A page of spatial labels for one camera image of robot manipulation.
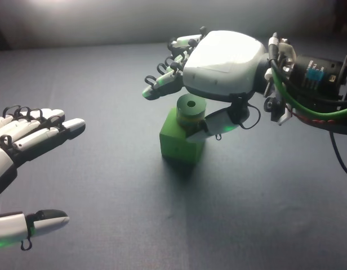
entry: black wire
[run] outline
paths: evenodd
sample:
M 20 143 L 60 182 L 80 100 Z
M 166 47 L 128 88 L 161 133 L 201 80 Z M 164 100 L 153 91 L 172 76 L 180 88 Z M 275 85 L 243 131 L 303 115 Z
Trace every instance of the black wire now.
M 327 104 L 327 105 L 332 105 L 332 106 L 342 106 L 342 105 L 347 105 L 347 100 L 340 100 L 340 101 L 335 101 L 335 100 L 327 100 L 324 98 L 318 98 L 310 95 L 307 91 L 304 91 L 297 86 L 295 86 L 287 77 L 280 71 L 280 68 L 278 67 L 276 61 L 271 61 L 271 67 L 275 70 L 276 74 L 280 77 L 280 79 L 285 83 L 287 87 L 290 89 L 294 90 L 296 93 L 300 94 L 301 96 L 304 96 L 306 98 L 309 98 L 315 102 Z
M 249 128 L 244 127 L 242 123 L 239 124 L 241 128 L 246 129 L 246 130 L 251 129 L 251 128 L 253 128 L 254 126 L 256 126 L 256 125 L 259 123 L 260 119 L 261 119 L 261 112 L 260 112 L 260 110 L 259 110 L 257 107 L 252 106 L 252 105 L 249 104 L 249 103 L 247 104 L 247 106 L 256 109 L 257 112 L 259 113 L 259 118 L 257 119 L 256 123 L 255 123 L 254 125 L 252 125 L 251 127 L 249 127 Z
M 341 156 L 340 156 L 340 153 L 339 153 L 339 149 L 337 149 L 337 145 L 336 145 L 336 142 L 335 142 L 335 138 L 333 136 L 333 132 L 332 131 L 329 131 L 329 134 L 330 134 L 330 139 L 331 139 L 331 143 L 332 143 L 332 147 L 333 147 L 333 150 L 335 151 L 335 155 L 337 157 L 337 160 L 339 161 L 341 167 L 343 168 L 343 170 L 345 171 L 345 173 L 347 173 L 347 167 L 345 166 Z

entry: white robotic hand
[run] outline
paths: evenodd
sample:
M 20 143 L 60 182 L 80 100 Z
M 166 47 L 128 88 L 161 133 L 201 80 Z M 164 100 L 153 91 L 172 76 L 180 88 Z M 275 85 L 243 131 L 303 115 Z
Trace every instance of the white robotic hand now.
M 269 67 L 264 45 L 252 37 L 233 31 L 208 33 L 205 27 L 200 33 L 169 41 L 171 56 L 157 66 L 162 76 L 147 76 L 149 86 L 143 91 L 147 100 L 156 100 L 186 87 L 196 96 L 231 103 L 198 123 L 197 129 L 187 134 L 189 142 L 221 138 L 236 127 L 247 129 L 242 123 L 250 115 L 248 107 L 253 107 L 248 100 L 255 92 L 264 92 L 264 74 Z M 255 109 L 259 121 L 260 110 Z
M 14 113 L 8 114 L 15 107 Z M 82 119 L 65 121 L 62 110 L 5 108 L 0 117 L 0 194 L 17 177 L 18 167 L 76 138 L 85 127 Z M 21 212 L 0 214 L 0 248 L 21 242 L 21 249 L 29 250 L 31 237 L 57 230 L 68 222 L 69 217 L 60 210 L 41 210 L 26 216 Z

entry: green cable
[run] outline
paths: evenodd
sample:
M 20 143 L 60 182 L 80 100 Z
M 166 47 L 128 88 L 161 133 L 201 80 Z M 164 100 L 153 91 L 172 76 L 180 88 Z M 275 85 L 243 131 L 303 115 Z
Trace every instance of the green cable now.
M 340 119 L 347 117 L 347 109 L 341 110 L 341 111 L 335 111 L 335 112 L 317 112 L 310 110 L 303 106 L 302 104 L 298 103 L 287 91 L 285 86 L 283 86 L 282 81 L 279 79 L 279 77 L 276 75 L 275 70 L 272 69 L 273 72 L 273 78 L 275 82 L 275 86 L 281 96 L 293 107 L 296 108 L 310 116 L 312 116 L 315 119 L 318 120 L 331 120 L 331 119 Z

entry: hole in cylinder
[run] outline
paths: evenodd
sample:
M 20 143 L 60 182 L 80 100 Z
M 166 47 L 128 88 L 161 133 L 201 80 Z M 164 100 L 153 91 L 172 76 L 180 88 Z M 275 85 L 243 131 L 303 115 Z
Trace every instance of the hole in cylinder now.
M 189 102 L 187 102 L 187 106 L 189 107 L 194 107 L 196 105 L 196 103 L 192 100 L 190 100 Z

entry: green block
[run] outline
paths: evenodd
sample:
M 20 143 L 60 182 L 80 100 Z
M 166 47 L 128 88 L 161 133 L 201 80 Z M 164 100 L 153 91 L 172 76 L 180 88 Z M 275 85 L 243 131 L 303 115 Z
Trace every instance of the green block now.
M 176 108 L 168 113 L 160 132 L 161 154 L 185 163 L 199 162 L 204 142 L 186 141 L 186 131 L 176 121 Z

